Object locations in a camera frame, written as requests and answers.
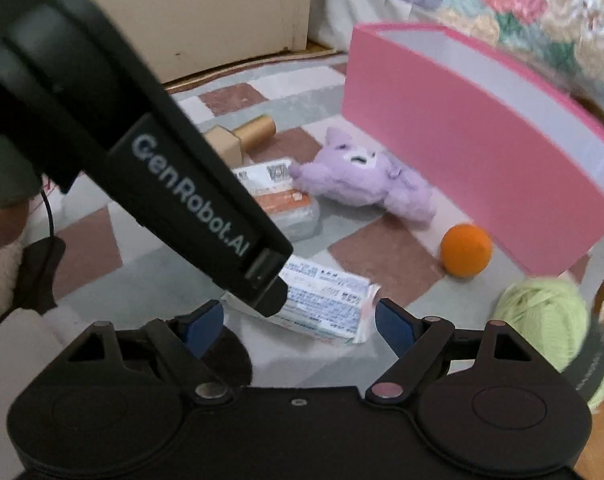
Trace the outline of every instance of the silver rivet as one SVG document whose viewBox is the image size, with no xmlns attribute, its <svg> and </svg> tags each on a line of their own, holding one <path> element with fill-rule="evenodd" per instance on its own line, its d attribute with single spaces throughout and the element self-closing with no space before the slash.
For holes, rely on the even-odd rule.
<svg viewBox="0 0 604 480">
<path fill-rule="evenodd" d="M 373 385 L 371 391 L 380 399 L 394 399 L 404 393 L 403 388 L 396 383 L 377 383 Z"/>
<path fill-rule="evenodd" d="M 195 393 L 202 399 L 219 399 L 224 397 L 227 391 L 228 388 L 222 383 L 202 383 L 195 388 Z"/>
</svg>

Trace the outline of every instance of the cabinet door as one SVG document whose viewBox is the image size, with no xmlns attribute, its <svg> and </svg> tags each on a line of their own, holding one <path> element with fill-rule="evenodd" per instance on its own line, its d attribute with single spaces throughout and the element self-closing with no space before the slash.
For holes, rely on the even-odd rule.
<svg viewBox="0 0 604 480">
<path fill-rule="evenodd" d="M 310 0 L 95 0 L 163 82 L 306 47 Z"/>
</svg>

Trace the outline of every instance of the plush toy arm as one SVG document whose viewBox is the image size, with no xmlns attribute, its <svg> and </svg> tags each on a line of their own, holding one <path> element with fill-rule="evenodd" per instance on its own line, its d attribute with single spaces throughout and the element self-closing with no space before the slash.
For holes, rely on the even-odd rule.
<svg viewBox="0 0 604 480">
<path fill-rule="evenodd" d="M 430 186 L 408 188 L 401 183 L 391 187 L 384 207 L 393 215 L 414 222 L 430 224 L 435 216 L 435 208 L 431 205 L 432 189 Z"/>
<path fill-rule="evenodd" d="M 293 187 L 311 195 L 322 195 L 335 186 L 331 170 L 323 164 L 291 164 L 288 173 L 293 178 Z"/>
</svg>

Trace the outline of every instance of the barcode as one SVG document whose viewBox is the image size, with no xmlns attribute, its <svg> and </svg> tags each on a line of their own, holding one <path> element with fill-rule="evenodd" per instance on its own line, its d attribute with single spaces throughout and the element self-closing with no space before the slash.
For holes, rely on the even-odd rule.
<svg viewBox="0 0 604 480">
<path fill-rule="evenodd" d="M 267 166 L 269 175 L 273 182 L 282 182 L 288 179 L 288 167 L 286 164 L 277 164 L 276 166 Z"/>
</svg>

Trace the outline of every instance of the pink box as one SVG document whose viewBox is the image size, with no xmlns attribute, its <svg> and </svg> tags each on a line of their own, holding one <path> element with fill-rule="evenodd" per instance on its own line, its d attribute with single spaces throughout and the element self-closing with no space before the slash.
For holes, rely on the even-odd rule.
<svg viewBox="0 0 604 480">
<path fill-rule="evenodd" d="M 357 27 L 342 114 L 528 274 L 561 274 L 604 235 L 604 127 L 482 41 L 430 23 Z"/>
</svg>

